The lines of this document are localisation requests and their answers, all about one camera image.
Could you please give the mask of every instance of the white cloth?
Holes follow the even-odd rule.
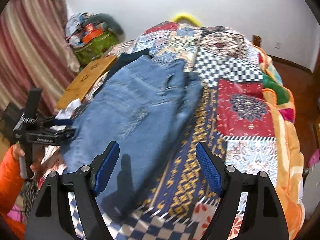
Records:
[[[55,119],[69,119],[73,113],[73,111],[81,105],[80,99],[73,100],[66,109],[61,109],[59,113],[56,115]],[[51,129],[54,130],[63,130],[66,125],[55,125],[52,126]],[[60,147],[59,146],[46,146],[44,148],[44,158],[42,159],[41,164],[43,164],[46,160],[48,160]]]

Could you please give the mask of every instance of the bed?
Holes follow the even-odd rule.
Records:
[[[241,33],[227,27],[193,27],[163,22],[136,40],[112,47],[104,56],[149,49],[153,61],[186,61],[184,71],[195,72],[204,87],[194,125],[186,130],[179,150],[151,184],[143,201],[121,223],[107,213],[103,219],[117,240],[200,240],[219,204],[196,159],[195,146],[205,141],[213,154],[240,172],[264,170],[284,209],[290,239],[304,222],[302,198],[303,155],[294,127],[291,92],[266,53]],[[103,75],[73,113],[80,116],[103,84]],[[60,174],[66,165],[59,149],[47,149],[45,175]],[[85,239],[74,195],[69,193],[76,234]],[[229,239],[237,236],[246,204],[242,194]]]

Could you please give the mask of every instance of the green bag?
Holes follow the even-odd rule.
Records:
[[[80,65],[87,65],[89,62],[99,59],[111,46],[118,44],[117,36],[109,31],[105,31],[98,37],[92,39],[82,48],[73,49]]]

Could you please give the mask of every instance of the cardboard box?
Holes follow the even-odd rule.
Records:
[[[0,163],[3,160],[3,157],[5,153],[9,150],[10,148],[10,142],[3,136],[2,133],[0,133]]]
[[[112,66],[116,56],[108,56],[90,62],[71,82],[56,104],[56,109],[65,109],[73,100],[81,101],[96,80]]]

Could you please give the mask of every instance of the black gripper frame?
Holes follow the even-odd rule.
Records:
[[[59,175],[51,171],[34,202],[26,226],[25,240],[81,240],[76,236],[68,201],[74,192],[81,224],[87,240],[113,240],[95,200],[96,175],[114,145],[76,172]]]
[[[75,133],[73,128],[60,131],[50,129],[54,125],[72,125],[71,119],[59,120],[54,117],[44,120],[38,119],[37,108],[40,103],[41,93],[42,89],[40,88],[30,89],[23,116],[13,129],[14,141],[19,142],[25,151],[24,160],[20,160],[20,169],[23,166],[23,170],[25,170],[21,173],[24,179],[31,179],[34,176],[30,169],[30,165],[34,161],[33,144],[60,146],[64,140],[72,138]]]
[[[284,212],[269,176],[241,173],[224,164],[201,143],[220,174],[225,187],[217,210],[201,240],[227,240],[237,213],[242,192],[248,192],[244,217],[235,240],[289,240]]]

